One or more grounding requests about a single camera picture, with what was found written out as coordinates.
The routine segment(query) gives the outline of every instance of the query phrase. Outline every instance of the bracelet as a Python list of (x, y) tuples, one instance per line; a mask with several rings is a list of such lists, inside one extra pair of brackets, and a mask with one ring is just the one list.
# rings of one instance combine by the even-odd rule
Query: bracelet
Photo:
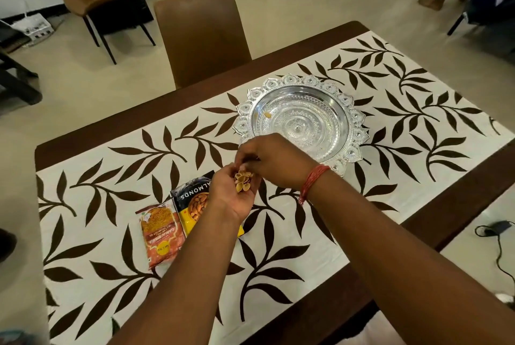
[(304, 182), (304, 185), (302, 186), (302, 189), (300, 190), (300, 196), (299, 196), (299, 204), (303, 205), (304, 201), (306, 201), (307, 192), (311, 189), (311, 186), (315, 183), (317, 179), (327, 170), (329, 170), (330, 167), (326, 165), (318, 165), (311, 170), (309, 175), (306, 178), (306, 182)]

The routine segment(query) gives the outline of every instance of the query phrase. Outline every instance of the petal-shaped rim decoration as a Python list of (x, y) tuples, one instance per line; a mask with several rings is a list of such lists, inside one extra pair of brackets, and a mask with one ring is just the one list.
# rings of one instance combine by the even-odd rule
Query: petal-shaped rim decoration
[(363, 159), (359, 147), (369, 139), (369, 136), (362, 128), (365, 114), (354, 108), (354, 100), (351, 96), (338, 93), (338, 88), (334, 83), (321, 82), (313, 75), (300, 78), (296, 75), (288, 74), (280, 79), (268, 78), (265, 80), (262, 87), (249, 89), (247, 93), (248, 100), (236, 107), (238, 117), (232, 126), (233, 129), (237, 134), (241, 135), (241, 143), (252, 139), (255, 135), (252, 130), (250, 116), (252, 116), (256, 104), (262, 97), (276, 88), (292, 85), (317, 88), (333, 98), (344, 110), (347, 120), (349, 121), (347, 140), (335, 156), (324, 161), (325, 165), (330, 166), (333, 171), (343, 177), (347, 163), (357, 162)]

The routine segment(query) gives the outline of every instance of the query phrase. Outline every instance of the floor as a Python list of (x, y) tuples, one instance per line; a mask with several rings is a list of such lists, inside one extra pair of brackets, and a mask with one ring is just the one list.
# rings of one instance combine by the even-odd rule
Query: floor
[[(149, 6), (156, 0), (148, 0)], [(448, 0), (439, 13), (417, 0), (236, 0), (252, 56), (258, 57), (351, 20), (359, 20), (398, 49), (515, 130), (515, 65), (499, 30), (461, 25), (446, 32), (460, 14)], [(16, 233), (19, 245), (0, 265), (0, 329), (20, 328), (46, 342), (46, 311), (33, 153), (36, 145), (174, 90), (157, 23), (148, 24), (157, 47), (141, 29), (108, 36), (118, 65), (93, 44), (82, 20), (64, 17), (55, 35), (13, 57), (40, 75), (43, 101), (0, 109), (0, 227)], [(511, 189), (475, 222), (515, 215)], [(505, 267), (515, 272), (515, 238), (507, 231)], [(444, 255), (490, 290), (513, 293), (509, 278), (495, 269), (497, 246), (478, 238), (473, 225)]]

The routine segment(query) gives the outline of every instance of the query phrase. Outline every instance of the decorative silver tray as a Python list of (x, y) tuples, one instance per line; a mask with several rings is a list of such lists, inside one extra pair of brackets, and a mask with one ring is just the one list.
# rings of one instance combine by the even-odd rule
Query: decorative silver tray
[(369, 138), (361, 126), (365, 115), (353, 105), (334, 83), (288, 74), (250, 89), (232, 127), (241, 143), (278, 132), (343, 176), (347, 163), (363, 159), (359, 146)]

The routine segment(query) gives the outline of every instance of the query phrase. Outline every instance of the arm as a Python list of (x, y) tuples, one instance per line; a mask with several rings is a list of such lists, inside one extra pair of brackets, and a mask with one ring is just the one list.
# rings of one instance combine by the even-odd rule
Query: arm
[[(279, 135), (242, 145), (236, 165), (244, 161), (248, 170), (296, 190), (316, 166)], [(322, 174), (307, 198), (407, 344), (515, 343), (512, 311), (337, 174)]]
[(156, 289), (123, 325), (110, 345), (204, 345), (231, 260), (238, 228), (254, 203), (260, 178), (236, 193), (232, 165), (213, 177), (209, 205)]

